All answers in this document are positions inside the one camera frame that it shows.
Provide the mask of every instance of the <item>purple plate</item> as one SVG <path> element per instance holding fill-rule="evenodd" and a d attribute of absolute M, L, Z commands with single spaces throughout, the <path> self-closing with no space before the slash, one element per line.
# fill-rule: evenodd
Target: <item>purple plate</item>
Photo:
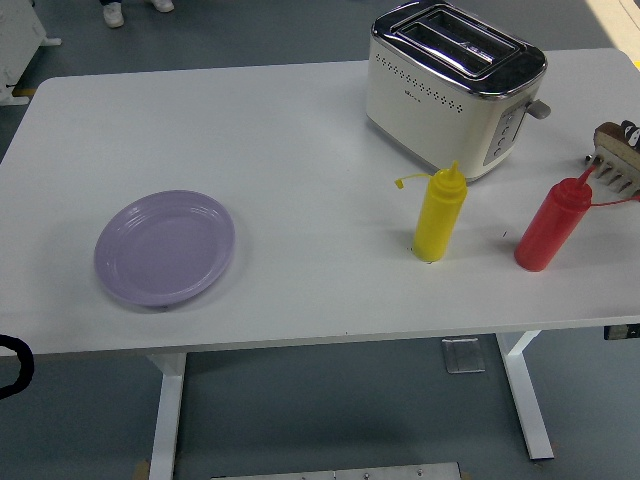
<path fill-rule="evenodd" d="M 162 307 L 211 285 L 228 265 L 234 241 L 231 216 L 213 198 L 155 193 L 111 219 L 96 244 L 94 266 L 114 297 Z"/>

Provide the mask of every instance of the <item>metal floor plate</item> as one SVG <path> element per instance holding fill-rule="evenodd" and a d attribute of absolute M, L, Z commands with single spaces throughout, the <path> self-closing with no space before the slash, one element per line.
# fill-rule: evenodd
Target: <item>metal floor plate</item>
<path fill-rule="evenodd" d="M 443 338 L 442 350 L 447 372 L 484 372 L 484 358 L 477 338 Z"/>
<path fill-rule="evenodd" d="M 233 480 L 460 480 L 457 463 L 227 477 Z"/>

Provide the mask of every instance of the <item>white toaster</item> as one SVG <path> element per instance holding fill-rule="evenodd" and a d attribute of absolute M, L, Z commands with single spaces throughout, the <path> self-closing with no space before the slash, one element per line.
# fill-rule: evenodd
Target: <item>white toaster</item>
<path fill-rule="evenodd" d="M 475 180 L 514 148 L 547 68 L 544 54 L 445 2 L 407 3 L 371 29 L 367 115 L 436 169 Z"/>

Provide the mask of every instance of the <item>table top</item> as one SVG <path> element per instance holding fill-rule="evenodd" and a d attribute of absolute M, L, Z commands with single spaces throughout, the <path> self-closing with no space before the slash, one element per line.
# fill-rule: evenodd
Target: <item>table top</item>
<path fill-rule="evenodd" d="M 0 165 L 0 332 L 36 354 L 159 353 L 639 323 L 637 204 L 591 209 L 544 272 L 513 260 L 595 128 L 640 121 L 622 53 L 548 58 L 551 116 L 470 185 L 432 264 L 410 251 L 426 180 L 394 185 L 426 167 L 367 120 L 366 61 L 48 80 Z M 93 269 L 102 229 L 180 189 L 229 210 L 229 267 L 165 310 L 115 301 Z"/>

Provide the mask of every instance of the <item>shoe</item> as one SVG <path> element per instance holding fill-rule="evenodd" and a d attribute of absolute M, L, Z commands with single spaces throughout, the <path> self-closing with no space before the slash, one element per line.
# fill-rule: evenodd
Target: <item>shoe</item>
<path fill-rule="evenodd" d="M 109 3 L 102 9 L 104 21 L 107 22 L 109 28 L 118 28 L 124 25 L 124 17 L 122 16 L 122 6 L 118 2 Z"/>
<path fill-rule="evenodd" d="M 174 9 L 173 2 L 171 0 L 144 0 L 146 3 L 153 3 L 156 10 L 162 13 L 170 12 Z"/>

